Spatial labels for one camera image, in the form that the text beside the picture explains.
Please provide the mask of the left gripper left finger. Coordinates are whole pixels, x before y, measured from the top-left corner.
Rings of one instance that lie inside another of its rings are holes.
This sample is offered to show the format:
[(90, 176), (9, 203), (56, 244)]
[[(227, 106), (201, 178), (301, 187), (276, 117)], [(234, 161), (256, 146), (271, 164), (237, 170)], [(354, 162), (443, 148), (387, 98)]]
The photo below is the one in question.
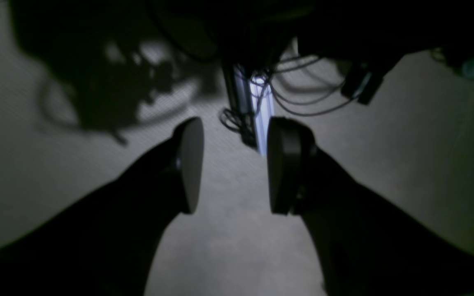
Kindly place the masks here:
[(191, 117), (118, 178), (0, 247), (0, 296), (142, 296), (160, 240), (199, 202), (202, 119)]

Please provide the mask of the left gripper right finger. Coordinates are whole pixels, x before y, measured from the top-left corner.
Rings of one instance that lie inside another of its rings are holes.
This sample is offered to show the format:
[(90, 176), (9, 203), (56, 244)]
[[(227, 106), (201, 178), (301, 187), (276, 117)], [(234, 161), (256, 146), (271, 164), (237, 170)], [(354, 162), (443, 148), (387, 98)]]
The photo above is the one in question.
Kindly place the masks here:
[(270, 210), (302, 219), (328, 296), (474, 295), (474, 256), (357, 182), (308, 126), (271, 118), (267, 172)]

